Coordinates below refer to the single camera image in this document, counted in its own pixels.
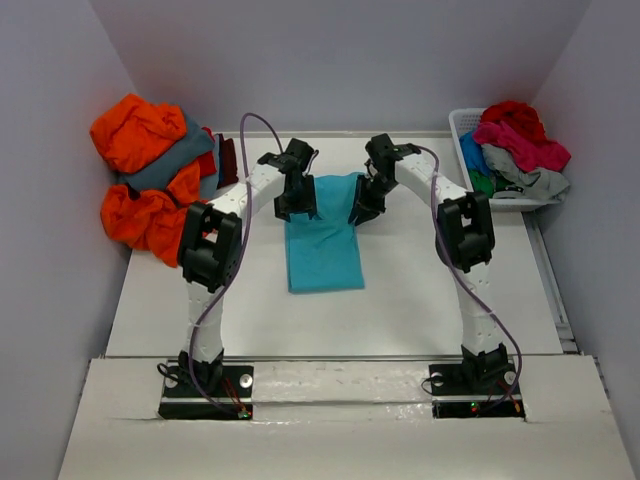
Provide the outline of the orange t shirt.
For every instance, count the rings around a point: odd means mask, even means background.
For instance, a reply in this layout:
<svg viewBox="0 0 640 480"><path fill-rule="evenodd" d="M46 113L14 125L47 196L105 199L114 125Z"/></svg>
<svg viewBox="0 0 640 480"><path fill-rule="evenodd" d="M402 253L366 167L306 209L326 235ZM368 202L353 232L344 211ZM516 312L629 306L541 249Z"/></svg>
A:
<svg viewBox="0 0 640 480"><path fill-rule="evenodd" d="M213 194L216 140L183 109L129 93L91 125L90 138L116 175L102 201L106 235L165 265L178 265L187 208Z"/></svg>

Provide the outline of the teal t shirt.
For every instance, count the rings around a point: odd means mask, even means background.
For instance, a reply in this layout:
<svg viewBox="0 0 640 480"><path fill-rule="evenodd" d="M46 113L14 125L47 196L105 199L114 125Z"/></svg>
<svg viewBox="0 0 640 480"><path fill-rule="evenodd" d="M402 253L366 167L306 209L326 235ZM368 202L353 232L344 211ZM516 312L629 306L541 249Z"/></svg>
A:
<svg viewBox="0 0 640 480"><path fill-rule="evenodd" d="M356 227L349 221L357 172L314 179L317 211L285 224L288 290L328 293L365 287Z"/></svg>

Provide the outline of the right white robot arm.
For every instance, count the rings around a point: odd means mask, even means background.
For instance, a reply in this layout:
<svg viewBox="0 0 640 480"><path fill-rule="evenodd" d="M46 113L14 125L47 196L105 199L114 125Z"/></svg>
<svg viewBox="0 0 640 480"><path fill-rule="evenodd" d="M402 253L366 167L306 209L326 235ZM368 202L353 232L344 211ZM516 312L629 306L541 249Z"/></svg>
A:
<svg viewBox="0 0 640 480"><path fill-rule="evenodd" d="M468 191L439 173L435 152L395 144L387 134L365 146L367 172L357 178L349 222L359 226L386 210L385 198L398 185L431 209L436 252L456 284L462 319L462 360L430 368L438 395L483 395L511 369L489 306L488 266L495 233L488 197Z"/></svg>

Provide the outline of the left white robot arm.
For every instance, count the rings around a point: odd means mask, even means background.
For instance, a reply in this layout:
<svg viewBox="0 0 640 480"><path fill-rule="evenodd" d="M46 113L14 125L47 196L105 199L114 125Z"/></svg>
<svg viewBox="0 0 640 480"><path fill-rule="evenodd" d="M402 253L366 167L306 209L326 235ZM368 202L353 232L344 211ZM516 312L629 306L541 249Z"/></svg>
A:
<svg viewBox="0 0 640 480"><path fill-rule="evenodd" d="M187 283L189 326L178 365L180 378L198 394L210 396L221 383L223 298L241 266L251 220L267 205L286 222L316 214L314 180L307 174L314 155L309 144L292 139L283 152L260 157L244 183L187 209L178 265Z"/></svg>

